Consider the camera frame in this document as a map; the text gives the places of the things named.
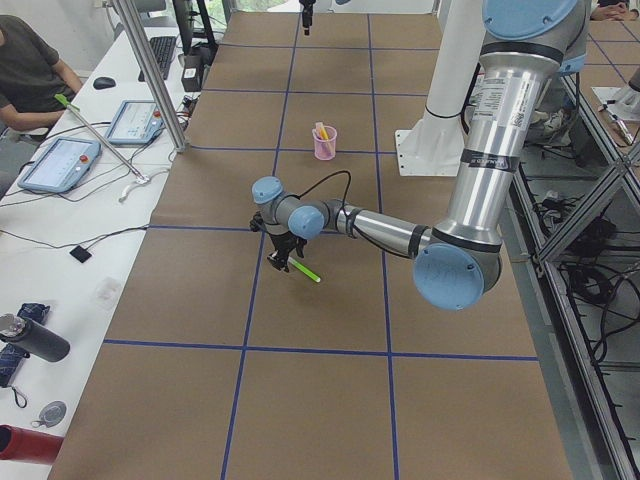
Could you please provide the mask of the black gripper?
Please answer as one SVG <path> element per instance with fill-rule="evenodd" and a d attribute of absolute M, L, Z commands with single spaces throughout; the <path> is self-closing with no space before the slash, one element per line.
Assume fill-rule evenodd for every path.
<path fill-rule="evenodd" d="M 312 27 L 312 9 L 315 4 L 315 0 L 299 0 L 299 3 L 303 8 L 301 16 L 303 33 L 305 36 L 309 36 Z"/>
<path fill-rule="evenodd" d="M 275 251 L 267 256 L 270 265 L 278 271 L 289 272 L 289 253 L 295 250 L 298 258 L 304 258 L 307 241 L 290 231 L 281 234 L 269 234 Z"/>

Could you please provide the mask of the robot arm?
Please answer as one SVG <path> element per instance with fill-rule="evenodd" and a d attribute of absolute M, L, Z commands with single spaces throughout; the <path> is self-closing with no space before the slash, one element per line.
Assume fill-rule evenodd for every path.
<path fill-rule="evenodd" d="M 461 310 L 501 273 L 497 229 L 535 106 L 550 80 L 578 72 L 586 56 L 587 1 L 455 1 L 451 4 L 423 117 L 396 134 L 406 176 L 454 179 L 445 217 L 432 227 L 365 210 L 345 200 L 308 201 L 273 176 L 257 180 L 254 231 L 269 235 L 270 264 L 325 229 L 414 263 L 419 293 Z"/>

